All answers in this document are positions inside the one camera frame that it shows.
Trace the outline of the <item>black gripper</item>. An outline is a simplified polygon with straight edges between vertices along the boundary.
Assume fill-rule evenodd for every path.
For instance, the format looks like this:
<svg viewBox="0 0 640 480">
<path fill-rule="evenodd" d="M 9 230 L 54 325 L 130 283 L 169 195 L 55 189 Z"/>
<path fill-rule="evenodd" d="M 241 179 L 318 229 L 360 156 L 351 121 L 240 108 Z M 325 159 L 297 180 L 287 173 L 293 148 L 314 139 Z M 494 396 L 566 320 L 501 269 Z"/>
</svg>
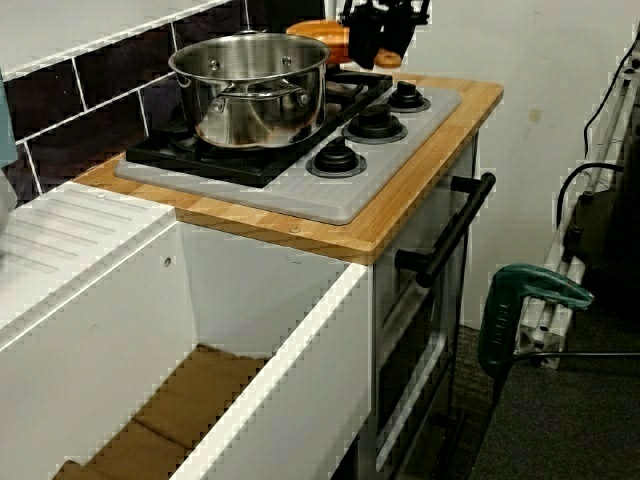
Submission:
<svg viewBox="0 0 640 480">
<path fill-rule="evenodd" d="M 429 23 L 430 2 L 410 0 L 344 2 L 342 24 L 351 23 L 348 55 L 361 68 L 372 70 L 380 48 L 382 24 L 377 19 L 356 19 L 357 15 L 371 15 L 380 20 L 395 17 L 407 20 L 409 23 L 390 23 L 384 26 L 384 49 L 404 56 L 414 35 L 414 25 Z"/>
</svg>

